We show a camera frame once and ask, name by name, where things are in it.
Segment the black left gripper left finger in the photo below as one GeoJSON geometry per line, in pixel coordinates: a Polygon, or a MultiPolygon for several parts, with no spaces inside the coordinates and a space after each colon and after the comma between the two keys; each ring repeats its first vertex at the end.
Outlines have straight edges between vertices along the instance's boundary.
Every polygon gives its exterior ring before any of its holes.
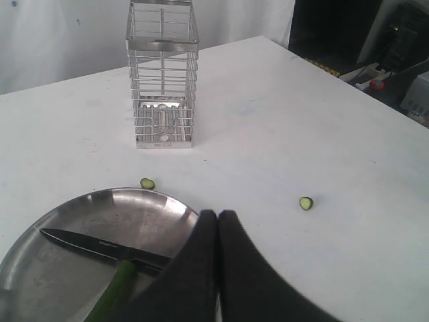
{"type": "Polygon", "coordinates": [[[215,321],[217,216],[200,212],[184,247],[120,312],[121,321],[215,321]]]}

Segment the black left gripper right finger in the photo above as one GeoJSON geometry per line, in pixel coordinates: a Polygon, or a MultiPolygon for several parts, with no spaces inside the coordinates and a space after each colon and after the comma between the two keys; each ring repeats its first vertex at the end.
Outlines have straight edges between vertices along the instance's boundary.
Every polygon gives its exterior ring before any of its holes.
{"type": "Polygon", "coordinates": [[[218,216],[223,321],[334,321],[287,283],[265,260],[236,212],[218,216]]]}

